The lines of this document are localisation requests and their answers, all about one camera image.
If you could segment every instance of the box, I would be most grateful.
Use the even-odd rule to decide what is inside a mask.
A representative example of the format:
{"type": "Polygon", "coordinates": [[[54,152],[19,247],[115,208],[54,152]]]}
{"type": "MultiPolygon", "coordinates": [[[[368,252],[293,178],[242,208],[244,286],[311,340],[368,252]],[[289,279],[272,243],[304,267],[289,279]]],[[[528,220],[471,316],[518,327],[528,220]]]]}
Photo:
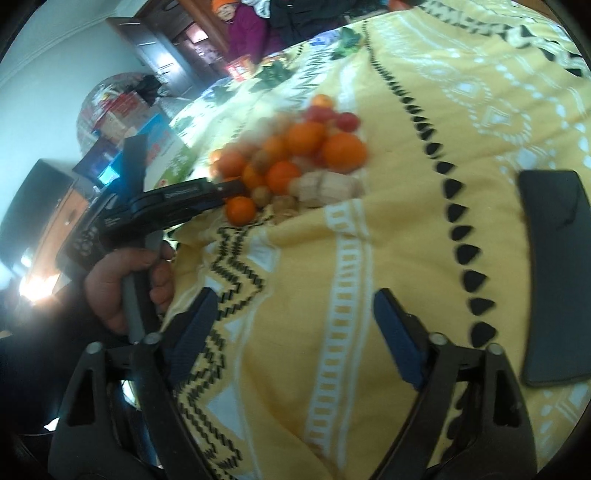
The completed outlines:
{"type": "MultiPolygon", "coordinates": [[[[178,137],[162,114],[154,115],[138,135],[146,135],[148,155],[146,157],[146,175],[144,191],[154,190],[174,183],[185,181],[193,171],[196,155],[178,137]]],[[[122,153],[119,153],[112,165],[119,171],[122,153]]]]}
{"type": "Polygon", "coordinates": [[[122,148],[123,140],[136,135],[152,115],[148,104],[137,93],[122,93],[96,121],[95,130],[122,148]]]}
{"type": "Polygon", "coordinates": [[[226,67],[230,76],[236,82],[244,82],[254,77],[256,66],[251,62],[250,55],[243,55],[242,57],[229,63],[226,67]]]}

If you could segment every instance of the walnut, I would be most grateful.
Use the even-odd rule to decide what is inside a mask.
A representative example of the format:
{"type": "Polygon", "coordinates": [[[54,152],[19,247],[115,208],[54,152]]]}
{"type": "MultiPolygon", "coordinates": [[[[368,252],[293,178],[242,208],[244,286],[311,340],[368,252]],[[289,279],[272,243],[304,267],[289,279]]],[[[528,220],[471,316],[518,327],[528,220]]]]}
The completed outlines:
{"type": "Polygon", "coordinates": [[[251,192],[251,198],[259,208],[264,208],[271,203],[273,194],[267,186],[257,187],[251,192]]]}
{"type": "Polygon", "coordinates": [[[264,175],[267,173],[271,165],[273,165],[273,161],[269,154],[264,150],[259,150],[252,156],[251,164],[252,168],[259,174],[264,175]]]}

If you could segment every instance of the gray handle grip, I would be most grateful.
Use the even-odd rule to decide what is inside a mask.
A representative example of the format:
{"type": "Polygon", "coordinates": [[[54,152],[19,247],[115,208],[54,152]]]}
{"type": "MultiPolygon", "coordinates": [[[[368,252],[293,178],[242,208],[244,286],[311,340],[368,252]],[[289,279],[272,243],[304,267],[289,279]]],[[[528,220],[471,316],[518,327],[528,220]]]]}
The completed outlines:
{"type": "MultiPolygon", "coordinates": [[[[164,232],[160,230],[147,235],[143,242],[143,248],[160,253],[163,237],[164,232]]],[[[154,329],[154,325],[147,325],[147,323],[153,323],[153,319],[143,318],[146,314],[143,313],[144,309],[139,304],[140,299],[138,297],[138,289],[149,288],[149,285],[140,284],[138,279],[137,273],[132,273],[121,282],[123,311],[129,327],[128,337],[130,343],[139,342],[154,329]]]]}

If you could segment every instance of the orange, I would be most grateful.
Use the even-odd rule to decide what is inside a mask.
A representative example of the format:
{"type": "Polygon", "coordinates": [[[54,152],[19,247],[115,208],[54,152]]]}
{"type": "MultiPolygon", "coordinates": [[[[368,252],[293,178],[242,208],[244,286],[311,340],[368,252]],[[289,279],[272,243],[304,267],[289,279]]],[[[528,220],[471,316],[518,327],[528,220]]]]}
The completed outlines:
{"type": "Polygon", "coordinates": [[[290,161],[280,161],[274,164],[265,179],[267,186],[275,195],[289,195],[290,182],[301,177],[301,170],[290,161]]]}
{"type": "Polygon", "coordinates": [[[316,95],[310,102],[310,105],[332,108],[335,106],[335,103],[333,102],[333,99],[330,98],[328,95],[316,95]]]}
{"type": "Polygon", "coordinates": [[[216,162],[217,171],[222,177],[239,177],[246,167],[244,156],[233,148],[225,149],[220,159],[216,162]]]}
{"type": "Polygon", "coordinates": [[[262,187],[265,184],[265,177],[260,175],[249,163],[242,172],[242,183],[246,185],[246,188],[253,191],[257,187],[262,187]]]}
{"type": "Polygon", "coordinates": [[[329,137],[322,147],[326,167],[337,173],[349,173],[365,165],[367,146],[355,135],[345,132],[329,137]]]}
{"type": "Polygon", "coordinates": [[[295,124],[287,132],[287,145],[298,157],[313,157],[324,143],[326,126],[319,122],[295,124]]]}
{"type": "Polygon", "coordinates": [[[256,205],[248,197],[234,197],[226,202],[226,217],[234,226],[244,226],[256,217],[256,205]]]}
{"type": "Polygon", "coordinates": [[[222,156],[222,149],[218,148],[209,154],[209,163],[217,162],[222,156]]]}
{"type": "Polygon", "coordinates": [[[262,145],[262,149],[269,154],[269,157],[273,162],[287,160],[289,158],[289,152],[285,140],[279,135],[273,135],[267,138],[262,145]]]}

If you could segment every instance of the wooden door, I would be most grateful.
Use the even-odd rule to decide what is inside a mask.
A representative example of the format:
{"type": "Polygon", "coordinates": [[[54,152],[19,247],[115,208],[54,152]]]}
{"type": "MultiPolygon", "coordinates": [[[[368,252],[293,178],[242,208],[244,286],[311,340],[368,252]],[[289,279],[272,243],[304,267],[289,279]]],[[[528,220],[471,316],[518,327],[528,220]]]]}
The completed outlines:
{"type": "Polygon", "coordinates": [[[193,17],[193,20],[199,25],[209,37],[213,46],[220,53],[227,54],[229,50],[228,29],[217,15],[212,12],[211,0],[178,0],[183,8],[193,17]]]}

